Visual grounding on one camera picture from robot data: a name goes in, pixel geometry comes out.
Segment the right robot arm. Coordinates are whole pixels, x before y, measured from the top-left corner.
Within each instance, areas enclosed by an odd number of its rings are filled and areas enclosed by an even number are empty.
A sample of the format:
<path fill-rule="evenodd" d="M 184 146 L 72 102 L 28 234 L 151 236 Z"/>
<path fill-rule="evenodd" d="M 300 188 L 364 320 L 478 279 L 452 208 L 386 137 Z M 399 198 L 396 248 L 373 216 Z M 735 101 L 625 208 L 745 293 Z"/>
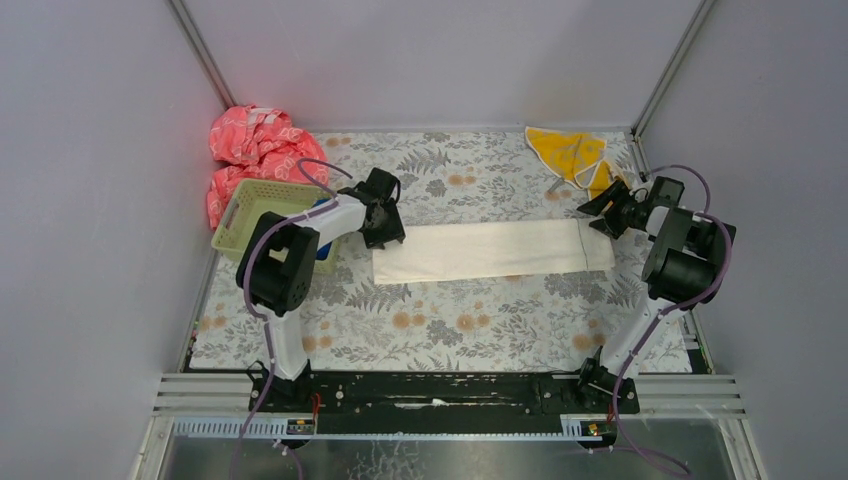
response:
<path fill-rule="evenodd" d="M 695 306 L 710 302 L 727 273 L 736 227 L 682 207 L 684 190 L 682 182 L 659 176 L 639 199 L 617 179 L 578 208 L 592 216 L 592 229 L 611 239 L 638 230 L 647 233 L 652 244 L 641 273 L 646 288 L 635 318 L 579 370 L 573 392 L 588 409 L 633 409 L 641 354 L 661 329 Z"/>

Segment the cream towel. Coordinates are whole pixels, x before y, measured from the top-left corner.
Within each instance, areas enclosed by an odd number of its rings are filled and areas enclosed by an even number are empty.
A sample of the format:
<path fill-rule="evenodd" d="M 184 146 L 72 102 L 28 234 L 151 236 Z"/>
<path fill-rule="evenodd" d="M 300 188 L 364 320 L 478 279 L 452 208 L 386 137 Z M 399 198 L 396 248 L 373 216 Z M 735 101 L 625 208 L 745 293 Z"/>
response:
<path fill-rule="evenodd" d="M 378 285 L 606 271 L 615 264 L 611 240 L 578 219 L 414 226 L 403 243 L 372 251 Z"/>

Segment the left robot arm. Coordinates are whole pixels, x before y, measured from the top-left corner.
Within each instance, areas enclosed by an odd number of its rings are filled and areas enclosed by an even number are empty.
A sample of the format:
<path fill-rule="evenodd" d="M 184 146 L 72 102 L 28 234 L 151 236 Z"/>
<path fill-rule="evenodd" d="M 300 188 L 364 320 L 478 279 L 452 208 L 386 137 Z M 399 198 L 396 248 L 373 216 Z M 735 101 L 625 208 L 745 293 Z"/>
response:
<path fill-rule="evenodd" d="M 263 326 L 273 380 L 294 381 L 308 366 L 302 345 L 299 308 L 315 273 L 318 251 L 352 233 L 368 249 L 402 243 L 406 234 L 398 210 L 401 182 L 373 168 L 353 187 L 330 191 L 329 198 L 295 214 L 266 212 L 250 236 L 240 261 L 237 286 L 249 313 Z"/>

